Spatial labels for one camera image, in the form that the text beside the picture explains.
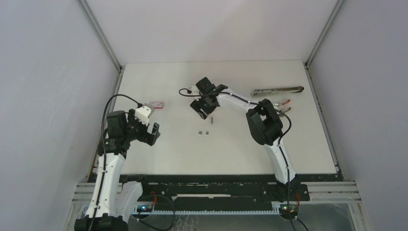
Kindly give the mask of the red staple box sleeve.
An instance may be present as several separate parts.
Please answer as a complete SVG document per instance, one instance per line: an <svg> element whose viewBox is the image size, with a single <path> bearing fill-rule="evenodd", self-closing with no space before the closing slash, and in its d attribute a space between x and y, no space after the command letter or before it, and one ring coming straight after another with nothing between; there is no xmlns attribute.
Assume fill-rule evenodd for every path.
<svg viewBox="0 0 408 231"><path fill-rule="evenodd" d="M163 101L150 102L150 106L151 106L153 109L163 109L163 107L164 107L164 102L163 102Z"/></svg>

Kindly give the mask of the black silver stapler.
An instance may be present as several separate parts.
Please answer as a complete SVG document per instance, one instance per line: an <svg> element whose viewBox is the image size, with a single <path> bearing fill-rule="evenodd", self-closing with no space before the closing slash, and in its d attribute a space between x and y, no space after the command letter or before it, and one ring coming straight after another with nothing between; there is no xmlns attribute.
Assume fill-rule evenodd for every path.
<svg viewBox="0 0 408 231"><path fill-rule="evenodd" d="M284 88L273 88L273 89L255 89L251 92L252 97L260 97L264 95L279 94L279 93L301 93L304 87L284 87Z"/></svg>

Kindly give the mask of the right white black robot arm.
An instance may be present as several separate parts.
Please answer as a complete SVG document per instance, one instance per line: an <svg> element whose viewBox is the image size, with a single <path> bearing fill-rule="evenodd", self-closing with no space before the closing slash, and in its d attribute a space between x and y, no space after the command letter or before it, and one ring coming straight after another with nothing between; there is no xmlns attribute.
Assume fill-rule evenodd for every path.
<svg viewBox="0 0 408 231"><path fill-rule="evenodd" d="M275 168L275 178L281 183L278 194L283 200L291 200L297 194L297 187L292 183L296 172L285 150L283 123L280 115L287 115L277 110L271 101L251 100L232 91L226 85L216 86L207 77L186 88L186 96L193 97L190 107L203 119L207 119L219 107L225 107L245 114L250 135L262 145Z"/></svg>

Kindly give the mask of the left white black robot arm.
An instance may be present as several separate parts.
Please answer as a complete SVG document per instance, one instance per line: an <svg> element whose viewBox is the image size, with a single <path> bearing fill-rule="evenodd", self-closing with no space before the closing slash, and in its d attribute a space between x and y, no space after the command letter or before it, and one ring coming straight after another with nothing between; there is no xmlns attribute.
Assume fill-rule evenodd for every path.
<svg viewBox="0 0 408 231"><path fill-rule="evenodd" d="M143 105L137 109L114 111L107 115L107 127L99 145L97 178L89 207L83 218L75 221L76 231L127 231L128 220L136 201L150 196L150 187L129 181L119 189L119 178L132 141L155 144L160 136L159 124L148 132L154 109Z"/></svg>

